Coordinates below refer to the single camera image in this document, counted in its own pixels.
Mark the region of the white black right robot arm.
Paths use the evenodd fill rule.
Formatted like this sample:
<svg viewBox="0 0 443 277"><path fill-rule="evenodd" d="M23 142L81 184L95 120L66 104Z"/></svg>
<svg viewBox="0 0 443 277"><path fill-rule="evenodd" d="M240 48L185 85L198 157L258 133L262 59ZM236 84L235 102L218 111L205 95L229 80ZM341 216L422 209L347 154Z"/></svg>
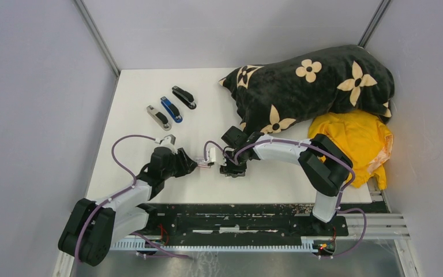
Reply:
<svg viewBox="0 0 443 277"><path fill-rule="evenodd" d="M245 174L250 160L275 160L300 166L316 190L310 228L314 234L325 235L333 229L343 190L355 179L350 158L326 135L317 134L304 140L277 138L254 132L248 135L232 126L222 135L227 144L226 159L220 172L229 177Z"/></svg>

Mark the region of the staple box with staples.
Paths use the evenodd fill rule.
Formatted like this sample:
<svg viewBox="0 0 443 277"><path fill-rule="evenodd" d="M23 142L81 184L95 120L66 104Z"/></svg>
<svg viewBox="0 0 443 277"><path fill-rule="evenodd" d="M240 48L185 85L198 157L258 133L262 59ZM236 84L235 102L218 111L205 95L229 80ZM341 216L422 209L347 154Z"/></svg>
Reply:
<svg viewBox="0 0 443 277"><path fill-rule="evenodd" d="M204 158L195 158L194 161L197 163L197 167L200 168L209 169L212 166L212 163L210 163L208 160L205 160Z"/></svg>

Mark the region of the beige stapler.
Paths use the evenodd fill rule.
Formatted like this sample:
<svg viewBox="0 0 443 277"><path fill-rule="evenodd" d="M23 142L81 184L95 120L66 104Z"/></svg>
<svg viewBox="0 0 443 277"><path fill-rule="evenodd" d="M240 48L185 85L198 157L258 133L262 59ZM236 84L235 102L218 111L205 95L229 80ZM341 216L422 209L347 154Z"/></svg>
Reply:
<svg viewBox="0 0 443 277"><path fill-rule="evenodd" d="M146 111L163 130L171 130L171 124L168 118L162 112L151 105L146 107Z"/></svg>

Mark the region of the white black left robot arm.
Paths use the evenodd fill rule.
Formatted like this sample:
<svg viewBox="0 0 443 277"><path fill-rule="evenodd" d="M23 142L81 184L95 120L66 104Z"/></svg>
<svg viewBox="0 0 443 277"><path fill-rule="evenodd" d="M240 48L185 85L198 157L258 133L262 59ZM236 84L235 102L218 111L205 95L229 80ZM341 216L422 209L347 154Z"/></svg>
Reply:
<svg viewBox="0 0 443 277"><path fill-rule="evenodd" d="M183 148L172 152L156 147L134 181L126 188L102 200L83 198L76 202L59 238L58 249L97 266L111 246L124 237L141 231L153 234L159 225L154 207L147 202L157 196L171 177L192 173L197 163Z"/></svg>

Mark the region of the blue stapler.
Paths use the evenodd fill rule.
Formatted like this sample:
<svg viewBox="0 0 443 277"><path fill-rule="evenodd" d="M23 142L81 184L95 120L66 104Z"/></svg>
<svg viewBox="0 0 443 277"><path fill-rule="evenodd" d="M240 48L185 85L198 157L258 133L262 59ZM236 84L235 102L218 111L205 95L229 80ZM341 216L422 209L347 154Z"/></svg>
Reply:
<svg viewBox="0 0 443 277"><path fill-rule="evenodd" d="M174 120L175 123L181 123L183 121L183 117L181 116L176 105L172 104L171 101L165 96L160 98L161 104Z"/></svg>

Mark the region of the black stapler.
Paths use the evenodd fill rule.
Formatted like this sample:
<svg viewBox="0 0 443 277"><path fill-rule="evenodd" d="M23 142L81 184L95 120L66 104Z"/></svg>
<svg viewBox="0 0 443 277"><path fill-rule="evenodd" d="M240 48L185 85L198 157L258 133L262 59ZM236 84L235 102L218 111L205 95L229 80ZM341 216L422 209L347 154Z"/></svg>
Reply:
<svg viewBox="0 0 443 277"><path fill-rule="evenodd" d="M185 91L184 89L178 86L172 87L172 93L189 109L191 110L196 109L197 105L194 100L194 96L191 93Z"/></svg>

